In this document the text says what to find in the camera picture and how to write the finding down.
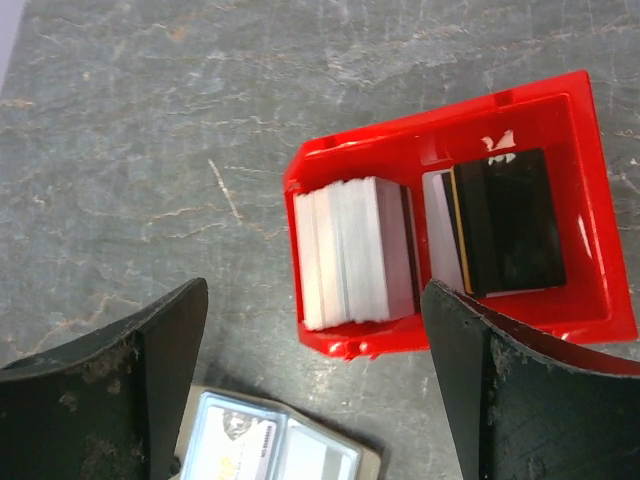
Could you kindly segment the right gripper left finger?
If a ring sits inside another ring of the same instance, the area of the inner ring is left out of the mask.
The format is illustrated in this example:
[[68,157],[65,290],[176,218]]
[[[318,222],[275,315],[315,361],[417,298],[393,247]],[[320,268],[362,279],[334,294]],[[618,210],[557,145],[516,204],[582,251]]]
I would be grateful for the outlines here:
[[207,310],[195,278],[2,367],[2,478],[169,478]]

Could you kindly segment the grey card holder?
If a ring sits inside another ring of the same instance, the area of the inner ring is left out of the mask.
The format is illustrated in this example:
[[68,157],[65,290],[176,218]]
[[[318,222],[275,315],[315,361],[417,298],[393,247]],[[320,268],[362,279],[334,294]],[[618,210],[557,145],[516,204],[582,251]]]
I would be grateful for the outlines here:
[[377,479],[381,455],[374,449],[314,421],[277,401],[193,385],[181,423],[171,479],[194,473],[209,407],[247,413],[277,423],[266,479]]

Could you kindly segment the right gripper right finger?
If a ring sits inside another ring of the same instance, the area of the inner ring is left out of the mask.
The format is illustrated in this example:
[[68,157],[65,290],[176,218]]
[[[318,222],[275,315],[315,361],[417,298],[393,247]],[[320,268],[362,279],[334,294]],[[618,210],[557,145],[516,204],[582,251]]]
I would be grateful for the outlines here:
[[437,280],[421,312],[464,478],[638,478],[638,362],[561,340]]

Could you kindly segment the white numbered card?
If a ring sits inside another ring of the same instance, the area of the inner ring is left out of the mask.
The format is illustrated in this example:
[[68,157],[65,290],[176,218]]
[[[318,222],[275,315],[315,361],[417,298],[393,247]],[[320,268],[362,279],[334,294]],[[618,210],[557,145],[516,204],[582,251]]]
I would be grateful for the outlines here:
[[209,407],[194,473],[197,479],[266,479],[278,425],[247,413]]

